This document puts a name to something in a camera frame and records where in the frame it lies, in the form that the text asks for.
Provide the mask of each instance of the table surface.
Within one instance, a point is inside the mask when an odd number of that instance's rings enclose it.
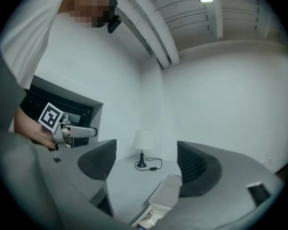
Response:
[[[108,193],[114,218],[127,224],[135,220],[149,207],[149,199],[168,174],[181,175],[176,162],[162,161],[156,171],[140,171],[134,167],[140,155],[115,161],[107,178]],[[147,167],[160,167],[160,160],[145,161]]]

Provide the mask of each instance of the ceiling pipe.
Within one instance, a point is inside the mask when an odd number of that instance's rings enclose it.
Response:
[[[134,7],[127,0],[117,0],[118,8],[132,21],[136,29],[146,40],[151,47],[153,53],[157,57],[162,68],[169,67],[168,57],[163,50],[161,43],[157,36],[150,28],[149,24],[143,17],[134,9]]]
[[[178,50],[176,48],[174,39],[171,32],[168,29],[166,22],[164,21],[160,12],[155,8],[151,0],[135,0],[143,11],[147,14],[148,19],[151,21],[155,27],[156,32],[159,34],[159,37],[168,52],[172,63],[178,65],[180,63],[180,58]]]

